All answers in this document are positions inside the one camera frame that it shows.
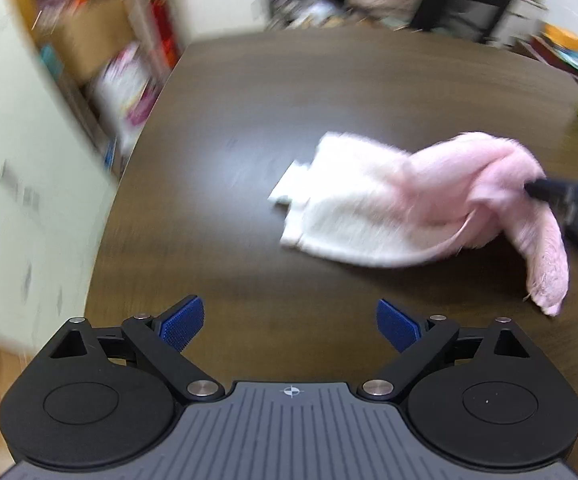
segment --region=white cabinet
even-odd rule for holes
[[[8,0],[0,0],[0,345],[82,316],[116,190]]]
[[[515,38],[527,40],[531,34],[537,34],[546,13],[546,7],[533,0],[511,0],[491,34],[493,46],[511,46]]]
[[[269,14],[264,0],[175,0],[184,43],[264,30]]]

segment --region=metal screw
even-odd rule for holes
[[[218,391],[218,384],[202,379],[189,383],[187,391],[196,397],[208,397]]]
[[[363,384],[363,390],[371,396],[380,397],[389,395],[393,391],[393,384],[384,379],[372,379]]]

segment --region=table surface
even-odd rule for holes
[[[503,238],[410,269],[363,269],[281,248],[267,201],[327,131],[415,151],[464,131],[514,137],[552,176],[578,179],[578,87],[510,52],[368,28],[266,32],[192,45],[129,162],[86,314],[94,326],[157,313],[186,294],[205,327],[185,355],[233,379],[358,381],[395,357],[379,298],[464,326],[510,316],[578,393],[578,254],[563,313],[525,300]],[[578,471],[578,442],[570,457]]]

